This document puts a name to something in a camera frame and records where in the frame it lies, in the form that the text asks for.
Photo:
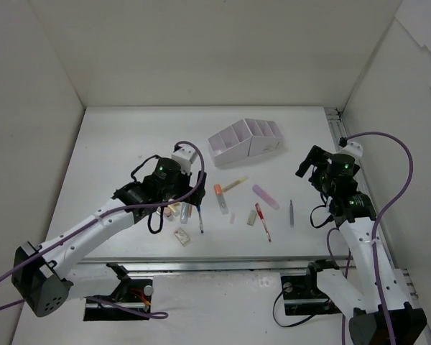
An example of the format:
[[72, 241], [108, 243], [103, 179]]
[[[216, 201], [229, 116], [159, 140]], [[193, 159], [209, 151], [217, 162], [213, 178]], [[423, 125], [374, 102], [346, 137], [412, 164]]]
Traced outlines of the green capped marker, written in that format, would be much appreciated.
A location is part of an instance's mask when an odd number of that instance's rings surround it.
[[187, 222], [188, 222], [188, 211], [189, 211], [189, 204], [186, 202], [182, 202], [181, 211], [180, 211], [180, 223], [181, 224], [187, 224]]

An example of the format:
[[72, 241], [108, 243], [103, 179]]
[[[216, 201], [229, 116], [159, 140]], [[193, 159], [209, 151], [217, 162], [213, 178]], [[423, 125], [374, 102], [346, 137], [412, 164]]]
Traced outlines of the orange capped marker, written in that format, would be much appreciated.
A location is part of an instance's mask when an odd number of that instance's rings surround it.
[[226, 204], [226, 200], [225, 200], [225, 197], [223, 195], [223, 191], [222, 191], [221, 186], [219, 184], [215, 184], [213, 188], [215, 191], [215, 196], [217, 198], [221, 213], [222, 214], [228, 214], [228, 206]]

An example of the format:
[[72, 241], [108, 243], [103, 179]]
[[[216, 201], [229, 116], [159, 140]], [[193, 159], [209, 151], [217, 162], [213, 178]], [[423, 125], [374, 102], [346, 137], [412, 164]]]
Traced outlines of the yellow highlighter pen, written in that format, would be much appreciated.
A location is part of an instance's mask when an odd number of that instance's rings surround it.
[[235, 188], [237, 185], [240, 185], [242, 182], [246, 181], [249, 177], [248, 176], [243, 176], [235, 181], [233, 181], [232, 183], [229, 183], [227, 186], [222, 188], [222, 192], [226, 193], [227, 191]]

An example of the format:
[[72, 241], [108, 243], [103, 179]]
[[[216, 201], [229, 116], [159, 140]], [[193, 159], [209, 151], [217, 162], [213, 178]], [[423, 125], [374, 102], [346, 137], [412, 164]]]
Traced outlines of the grey pen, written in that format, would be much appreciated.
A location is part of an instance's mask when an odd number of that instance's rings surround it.
[[294, 228], [295, 225], [295, 212], [292, 199], [289, 200], [289, 225], [291, 228]]

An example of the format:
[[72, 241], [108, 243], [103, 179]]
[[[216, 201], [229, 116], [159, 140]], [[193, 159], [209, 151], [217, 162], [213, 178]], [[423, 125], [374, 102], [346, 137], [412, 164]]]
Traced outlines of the purple highlighter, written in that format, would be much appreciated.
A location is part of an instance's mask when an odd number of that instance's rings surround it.
[[274, 210], [279, 210], [279, 204], [276, 202], [264, 189], [259, 185], [254, 184], [252, 186], [253, 192], [260, 197], [266, 204], [272, 207]]

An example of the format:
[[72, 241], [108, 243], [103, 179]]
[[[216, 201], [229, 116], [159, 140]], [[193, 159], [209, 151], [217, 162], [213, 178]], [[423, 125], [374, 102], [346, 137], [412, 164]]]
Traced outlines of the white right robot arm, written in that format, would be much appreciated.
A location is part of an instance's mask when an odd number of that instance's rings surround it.
[[354, 344], [414, 344], [427, 325], [421, 308], [414, 308], [394, 273], [379, 236], [371, 199], [358, 189], [358, 154], [330, 153], [313, 146], [296, 175], [310, 167], [311, 185], [325, 199], [330, 220], [351, 251], [362, 288], [345, 277], [335, 261], [308, 265], [303, 279], [312, 296], [325, 294], [346, 317]]

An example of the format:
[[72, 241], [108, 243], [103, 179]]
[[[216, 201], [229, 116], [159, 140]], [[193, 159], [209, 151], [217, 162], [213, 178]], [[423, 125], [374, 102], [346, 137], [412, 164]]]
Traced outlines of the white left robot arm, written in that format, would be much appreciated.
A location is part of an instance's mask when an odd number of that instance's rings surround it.
[[191, 167], [202, 154], [178, 147], [170, 158], [157, 157], [154, 171], [143, 181], [132, 180], [116, 190], [104, 206], [77, 226], [38, 246], [29, 242], [15, 252], [11, 282], [37, 317], [54, 313], [75, 298], [99, 298], [107, 303], [123, 300], [132, 280], [119, 264], [100, 264], [91, 269], [79, 266], [87, 254], [102, 243], [142, 220], [151, 221], [171, 201], [200, 206], [207, 174], [198, 172], [190, 186]]

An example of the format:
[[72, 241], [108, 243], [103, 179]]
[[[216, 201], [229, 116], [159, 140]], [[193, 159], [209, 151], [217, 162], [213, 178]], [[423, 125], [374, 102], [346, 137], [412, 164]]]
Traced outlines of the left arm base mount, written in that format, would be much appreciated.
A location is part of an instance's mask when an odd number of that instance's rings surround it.
[[87, 300], [83, 321], [148, 321], [152, 306], [152, 278], [131, 277], [126, 268], [118, 264], [107, 264], [106, 267], [115, 273], [119, 284], [108, 295], [95, 297], [140, 312], [142, 315], [138, 316], [112, 305]]

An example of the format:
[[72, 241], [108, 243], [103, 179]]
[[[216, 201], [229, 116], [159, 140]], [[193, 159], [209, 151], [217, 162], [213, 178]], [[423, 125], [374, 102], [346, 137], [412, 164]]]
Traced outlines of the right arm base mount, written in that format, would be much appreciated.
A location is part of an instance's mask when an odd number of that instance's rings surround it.
[[[317, 274], [325, 270], [340, 271], [334, 260], [319, 259], [308, 264], [303, 275], [286, 275], [281, 278], [281, 291], [272, 307], [272, 318], [281, 328], [294, 328], [312, 320], [316, 316], [343, 314], [334, 301], [318, 289]], [[284, 302], [286, 316], [304, 316], [300, 321], [281, 324], [277, 319], [277, 303]]]

